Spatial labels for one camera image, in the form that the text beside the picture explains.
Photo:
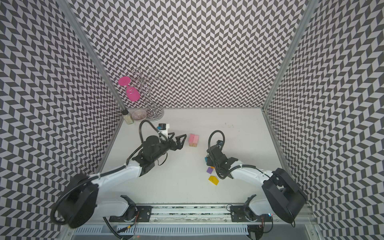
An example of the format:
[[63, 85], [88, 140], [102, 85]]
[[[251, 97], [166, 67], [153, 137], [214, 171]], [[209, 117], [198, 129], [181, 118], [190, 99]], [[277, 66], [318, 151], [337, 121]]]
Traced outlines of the light pink block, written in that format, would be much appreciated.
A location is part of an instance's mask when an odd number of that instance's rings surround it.
[[194, 134], [190, 134], [190, 137], [189, 137], [189, 144], [192, 145], [194, 143], [194, 138], [195, 138], [195, 135]]
[[197, 145], [199, 142], [199, 135], [194, 135], [193, 144]]

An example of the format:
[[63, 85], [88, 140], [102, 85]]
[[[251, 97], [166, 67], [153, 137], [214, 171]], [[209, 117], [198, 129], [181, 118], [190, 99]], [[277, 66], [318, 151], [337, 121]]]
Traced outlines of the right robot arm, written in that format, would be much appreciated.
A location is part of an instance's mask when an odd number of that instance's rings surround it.
[[248, 221], [275, 214], [286, 223], [295, 223], [308, 198], [284, 169], [267, 171], [246, 165], [236, 158], [227, 158], [217, 145], [209, 147], [207, 153], [207, 165], [214, 167], [221, 179], [240, 180], [262, 189], [263, 196], [252, 195], [243, 205]]

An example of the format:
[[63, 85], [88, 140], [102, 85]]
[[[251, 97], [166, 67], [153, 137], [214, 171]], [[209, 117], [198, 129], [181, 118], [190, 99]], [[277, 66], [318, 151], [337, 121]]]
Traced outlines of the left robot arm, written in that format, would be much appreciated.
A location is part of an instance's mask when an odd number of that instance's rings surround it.
[[187, 136], [171, 133], [166, 141], [149, 136], [127, 158], [124, 165], [101, 174], [77, 174], [71, 178], [59, 199], [53, 204], [50, 220], [56, 225], [68, 225], [75, 229], [92, 216], [123, 216], [134, 203], [102, 201], [115, 186], [147, 174], [161, 156], [169, 150], [181, 150]]

